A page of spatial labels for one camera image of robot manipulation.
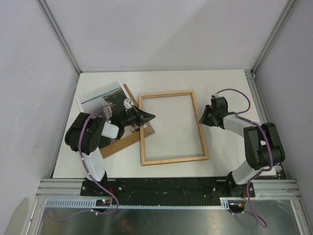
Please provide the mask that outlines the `wooden picture frame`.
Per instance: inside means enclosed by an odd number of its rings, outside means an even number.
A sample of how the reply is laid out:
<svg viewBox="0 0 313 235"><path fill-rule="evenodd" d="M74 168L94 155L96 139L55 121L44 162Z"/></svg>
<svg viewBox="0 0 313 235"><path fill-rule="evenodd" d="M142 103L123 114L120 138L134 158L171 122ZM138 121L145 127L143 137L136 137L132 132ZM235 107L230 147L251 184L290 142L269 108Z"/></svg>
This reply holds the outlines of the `wooden picture frame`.
<svg viewBox="0 0 313 235"><path fill-rule="evenodd" d="M193 90L141 94L139 108L156 117L155 133L140 129L142 165L208 160L209 154Z"/></svg>

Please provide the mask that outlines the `landscape photo print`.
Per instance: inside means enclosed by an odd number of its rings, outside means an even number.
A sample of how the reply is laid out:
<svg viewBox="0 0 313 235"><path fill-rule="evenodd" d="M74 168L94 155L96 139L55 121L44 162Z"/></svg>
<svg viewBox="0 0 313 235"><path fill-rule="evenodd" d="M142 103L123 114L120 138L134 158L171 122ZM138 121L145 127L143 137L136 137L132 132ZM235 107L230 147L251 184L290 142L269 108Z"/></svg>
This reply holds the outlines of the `landscape photo print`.
<svg viewBox="0 0 313 235"><path fill-rule="evenodd" d="M121 82L113 82L76 98L80 111L106 119L101 136L119 140L140 130L134 121L126 122L134 102Z"/></svg>

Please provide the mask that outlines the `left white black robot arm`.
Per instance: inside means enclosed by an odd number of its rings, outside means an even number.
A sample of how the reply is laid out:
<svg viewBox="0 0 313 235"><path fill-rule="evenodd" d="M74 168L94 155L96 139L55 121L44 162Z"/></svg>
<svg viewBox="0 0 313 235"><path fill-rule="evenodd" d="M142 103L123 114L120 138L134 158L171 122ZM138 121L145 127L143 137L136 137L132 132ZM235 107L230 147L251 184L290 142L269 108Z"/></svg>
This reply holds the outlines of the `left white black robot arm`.
<svg viewBox="0 0 313 235"><path fill-rule="evenodd" d="M105 170L101 166L101 157L94 154L101 138L120 140L127 126L142 127L156 117L132 104L130 98L126 98L123 105L120 110L114 109L109 119L96 113L80 112L65 135L66 145L80 154L88 179L94 180L91 190L99 196L108 190L108 183L102 180Z"/></svg>

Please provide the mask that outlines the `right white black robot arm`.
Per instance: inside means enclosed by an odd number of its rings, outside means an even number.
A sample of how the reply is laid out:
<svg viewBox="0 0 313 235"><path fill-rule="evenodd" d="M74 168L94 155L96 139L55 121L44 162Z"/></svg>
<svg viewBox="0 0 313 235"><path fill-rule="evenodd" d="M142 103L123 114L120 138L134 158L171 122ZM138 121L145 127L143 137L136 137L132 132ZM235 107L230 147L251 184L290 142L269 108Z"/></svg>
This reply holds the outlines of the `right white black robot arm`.
<svg viewBox="0 0 313 235"><path fill-rule="evenodd" d="M215 181L212 196L243 196L247 183L285 160L285 152L274 123L258 124L228 111L227 100L213 95L199 121L209 127L231 131L244 139L245 161L224 182Z"/></svg>

